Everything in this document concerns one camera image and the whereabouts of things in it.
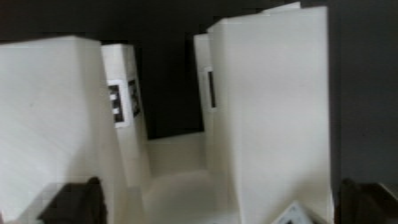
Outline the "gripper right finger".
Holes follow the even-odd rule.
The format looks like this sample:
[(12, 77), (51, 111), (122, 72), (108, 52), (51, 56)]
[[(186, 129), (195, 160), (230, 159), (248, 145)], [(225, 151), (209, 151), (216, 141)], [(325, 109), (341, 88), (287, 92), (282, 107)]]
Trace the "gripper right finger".
[(398, 183), (357, 183), (339, 188), (333, 224), (398, 224)]

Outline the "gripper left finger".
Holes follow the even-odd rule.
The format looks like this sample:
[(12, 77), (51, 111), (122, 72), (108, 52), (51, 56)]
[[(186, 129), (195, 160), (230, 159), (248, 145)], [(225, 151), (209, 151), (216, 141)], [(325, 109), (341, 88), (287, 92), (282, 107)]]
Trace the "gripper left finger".
[(106, 205), (101, 181), (67, 183), (37, 216), (44, 224), (106, 224)]

